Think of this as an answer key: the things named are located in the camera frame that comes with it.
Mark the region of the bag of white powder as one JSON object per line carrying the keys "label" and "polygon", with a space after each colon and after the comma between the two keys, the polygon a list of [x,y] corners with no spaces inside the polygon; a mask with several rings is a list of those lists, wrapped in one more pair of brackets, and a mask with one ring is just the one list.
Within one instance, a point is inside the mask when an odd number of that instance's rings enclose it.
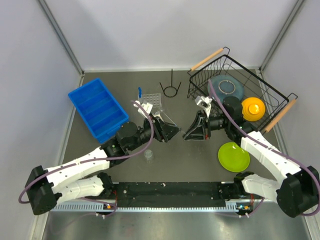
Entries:
{"label": "bag of white powder", "polygon": [[155,118],[160,118],[160,119],[162,119],[161,113],[160,113],[159,111],[156,111],[156,112],[153,114],[153,116],[154,116]]}

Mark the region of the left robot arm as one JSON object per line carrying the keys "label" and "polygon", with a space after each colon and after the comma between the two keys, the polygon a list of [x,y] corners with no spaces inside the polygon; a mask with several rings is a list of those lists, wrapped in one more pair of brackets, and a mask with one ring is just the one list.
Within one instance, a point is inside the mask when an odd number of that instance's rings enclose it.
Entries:
{"label": "left robot arm", "polygon": [[27,203],[35,216],[51,211],[55,206],[83,197],[109,198],[113,182],[105,170],[131,158],[133,151],[148,147],[152,140],[167,143],[181,128],[151,115],[143,126],[129,121],[115,136],[92,152],[56,167],[34,167],[25,184]]}

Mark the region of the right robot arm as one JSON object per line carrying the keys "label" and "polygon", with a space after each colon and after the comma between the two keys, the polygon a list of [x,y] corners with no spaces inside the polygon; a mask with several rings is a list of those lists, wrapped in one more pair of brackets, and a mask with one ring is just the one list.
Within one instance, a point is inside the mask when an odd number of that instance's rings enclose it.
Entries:
{"label": "right robot arm", "polygon": [[255,157],[274,177],[267,179],[252,172],[239,173],[234,178],[233,192],[239,198],[255,194],[277,203],[289,217],[307,216],[307,210],[320,209],[320,179],[312,166],[302,166],[297,160],[280,152],[270,144],[249,121],[243,117],[241,101],[226,97],[219,107],[222,113],[211,116],[213,99],[198,96],[195,103],[201,107],[195,120],[183,135],[185,141],[207,140],[211,132],[224,129],[228,138]]}

